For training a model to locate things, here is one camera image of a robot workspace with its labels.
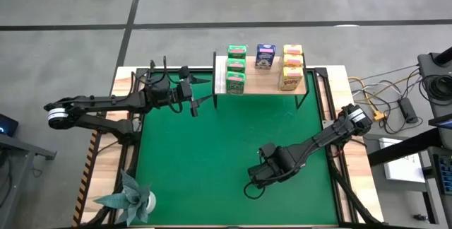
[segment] plant pot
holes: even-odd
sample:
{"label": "plant pot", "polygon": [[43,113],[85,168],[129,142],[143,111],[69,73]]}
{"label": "plant pot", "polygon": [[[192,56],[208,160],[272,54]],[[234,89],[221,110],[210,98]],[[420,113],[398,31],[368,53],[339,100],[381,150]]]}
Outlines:
{"label": "plant pot", "polygon": [[148,204],[146,204],[146,213],[151,213],[155,208],[155,202],[157,199],[155,198],[154,193],[152,191],[149,191],[149,197],[148,197]]}

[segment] wooden board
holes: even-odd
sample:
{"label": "wooden board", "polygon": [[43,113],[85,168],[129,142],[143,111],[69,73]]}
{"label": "wooden board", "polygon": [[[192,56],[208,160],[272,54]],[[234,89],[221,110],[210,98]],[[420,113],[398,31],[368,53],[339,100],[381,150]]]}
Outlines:
{"label": "wooden board", "polygon": [[[127,94],[131,82],[131,71],[137,68],[125,66],[119,67],[115,76],[112,94],[124,95]],[[347,79],[347,72],[344,66],[308,66],[308,67],[325,67],[328,71],[328,80],[333,96],[333,103],[335,106],[335,113],[339,113],[344,105],[353,103],[352,92]],[[326,101],[326,93],[323,85],[320,83],[320,92],[322,100]],[[325,115],[329,115],[328,105],[323,108]],[[113,120],[125,119],[125,112],[109,112],[107,118]],[[108,145],[115,140],[111,135],[104,135],[100,140],[100,148]],[[113,145],[96,157],[95,166],[93,169],[93,177],[90,181],[88,189],[85,208],[81,211],[81,222],[88,222],[95,216],[97,211],[101,208],[99,204],[93,202],[96,198],[111,194],[114,189],[114,181],[117,175],[119,164],[119,156],[121,148],[119,145]],[[345,159],[347,161],[347,168],[350,176],[352,188],[364,206],[369,212],[380,221],[383,221],[379,199],[376,194],[375,184],[371,173],[369,161],[367,160],[367,153],[365,147],[358,143],[349,142],[344,150]],[[348,213],[347,198],[343,191],[340,192],[340,199],[343,205],[345,221],[350,221],[350,214]]]}
{"label": "wooden board", "polygon": [[[215,94],[226,94],[226,61],[227,56],[217,56],[215,63]],[[244,95],[304,95],[306,87],[304,78],[292,91],[281,91],[278,88],[280,78],[280,57],[275,57],[271,69],[256,69],[256,56],[246,57],[246,80]]]}

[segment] white paper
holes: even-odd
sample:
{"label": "white paper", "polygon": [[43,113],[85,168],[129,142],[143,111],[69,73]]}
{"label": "white paper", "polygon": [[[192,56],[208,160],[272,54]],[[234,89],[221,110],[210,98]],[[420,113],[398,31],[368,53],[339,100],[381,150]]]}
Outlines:
{"label": "white paper", "polygon": [[[381,138],[380,148],[386,148],[401,140]],[[425,183],[419,154],[413,154],[384,164],[384,172],[388,180],[405,180]]]}

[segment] wooden shelf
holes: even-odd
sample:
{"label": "wooden shelf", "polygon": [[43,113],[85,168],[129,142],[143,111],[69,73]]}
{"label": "wooden shelf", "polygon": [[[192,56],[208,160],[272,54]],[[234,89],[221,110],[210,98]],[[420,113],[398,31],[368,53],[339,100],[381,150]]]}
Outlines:
{"label": "wooden shelf", "polygon": [[[226,61],[227,56],[216,56],[215,62],[215,94],[226,94]],[[280,78],[280,57],[275,57],[270,70],[256,69],[254,67],[256,56],[246,57],[246,80],[244,95],[304,95],[306,94],[305,80],[303,76],[297,89],[281,91],[278,89]]]}

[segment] succulent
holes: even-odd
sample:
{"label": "succulent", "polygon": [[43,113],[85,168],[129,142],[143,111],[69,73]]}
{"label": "succulent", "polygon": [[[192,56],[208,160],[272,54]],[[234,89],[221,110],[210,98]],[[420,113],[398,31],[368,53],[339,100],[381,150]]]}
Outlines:
{"label": "succulent", "polygon": [[114,209],[123,209],[124,211],[118,217],[117,223],[126,221],[127,226],[129,226],[135,217],[147,223],[146,206],[148,205],[150,186],[139,187],[135,179],[123,170],[121,170],[121,175],[123,192],[101,197],[94,202]]}

